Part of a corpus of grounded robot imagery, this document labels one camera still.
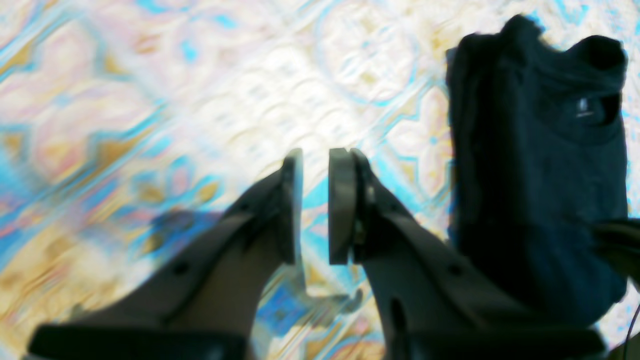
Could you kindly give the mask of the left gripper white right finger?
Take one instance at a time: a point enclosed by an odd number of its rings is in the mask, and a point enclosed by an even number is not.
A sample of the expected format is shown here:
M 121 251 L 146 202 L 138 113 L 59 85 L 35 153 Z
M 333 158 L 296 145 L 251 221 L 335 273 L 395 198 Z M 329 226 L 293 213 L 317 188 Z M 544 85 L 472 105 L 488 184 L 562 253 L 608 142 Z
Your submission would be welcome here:
M 358 149 L 329 151 L 328 258 L 361 265 L 387 360 L 602 360 L 599 333 L 523 306 L 423 228 Z

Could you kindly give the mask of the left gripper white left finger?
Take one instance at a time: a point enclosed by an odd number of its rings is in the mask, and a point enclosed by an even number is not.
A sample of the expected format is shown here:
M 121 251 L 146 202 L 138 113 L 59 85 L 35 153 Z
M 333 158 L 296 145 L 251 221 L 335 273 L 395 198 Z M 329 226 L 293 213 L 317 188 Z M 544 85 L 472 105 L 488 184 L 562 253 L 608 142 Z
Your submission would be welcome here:
M 137 289 L 39 326 L 30 360 L 244 360 L 261 294 L 300 255 L 303 152 L 254 183 L 215 226 Z

